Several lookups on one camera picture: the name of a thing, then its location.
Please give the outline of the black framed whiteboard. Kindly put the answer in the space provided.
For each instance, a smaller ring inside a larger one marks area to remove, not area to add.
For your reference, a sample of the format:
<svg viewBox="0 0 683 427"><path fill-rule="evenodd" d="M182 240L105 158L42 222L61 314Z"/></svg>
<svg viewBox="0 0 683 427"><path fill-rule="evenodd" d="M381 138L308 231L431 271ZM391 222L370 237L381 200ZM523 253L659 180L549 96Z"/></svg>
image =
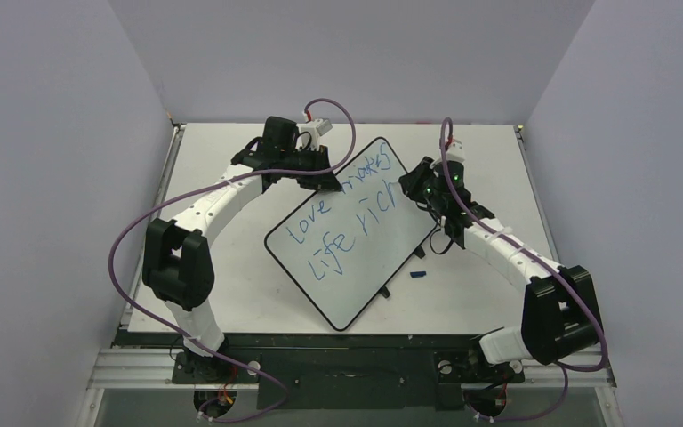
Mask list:
<svg viewBox="0 0 683 427"><path fill-rule="evenodd" d="M348 329L435 228L403 193L405 164L383 137L336 174L339 192L315 192L264 238L272 258L334 331Z"/></svg>

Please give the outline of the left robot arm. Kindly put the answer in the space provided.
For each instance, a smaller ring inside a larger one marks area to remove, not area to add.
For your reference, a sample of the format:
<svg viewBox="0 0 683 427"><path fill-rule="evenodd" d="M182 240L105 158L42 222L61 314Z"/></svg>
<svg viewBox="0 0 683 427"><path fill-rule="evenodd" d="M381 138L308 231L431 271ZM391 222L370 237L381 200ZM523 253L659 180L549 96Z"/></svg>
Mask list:
<svg viewBox="0 0 683 427"><path fill-rule="evenodd" d="M141 280L172 313L183 330L182 365L209 383L230 371L227 339L208 298L216 273L210 247L218 234L250 202L283 178L303 189L339 191L330 172L328 148L320 139L332 128L325 118L297 124L269 117L260 136L249 141L221 174L220 188L208 192L172 219L146 228Z"/></svg>

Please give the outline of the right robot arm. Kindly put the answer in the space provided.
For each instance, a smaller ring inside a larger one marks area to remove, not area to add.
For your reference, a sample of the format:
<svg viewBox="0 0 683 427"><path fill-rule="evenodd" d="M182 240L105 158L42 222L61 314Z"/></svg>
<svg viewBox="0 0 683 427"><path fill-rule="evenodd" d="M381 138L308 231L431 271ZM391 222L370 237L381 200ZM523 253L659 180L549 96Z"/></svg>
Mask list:
<svg viewBox="0 0 683 427"><path fill-rule="evenodd" d="M498 271L523 296L518 326L483 334L466 356L468 372L479 380L496 374L502 363L532 359L542 365L604 342L591 274L565 267L529 248L463 183L464 167L424 157L398 183L404 195L426 212L451 244L469 250Z"/></svg>

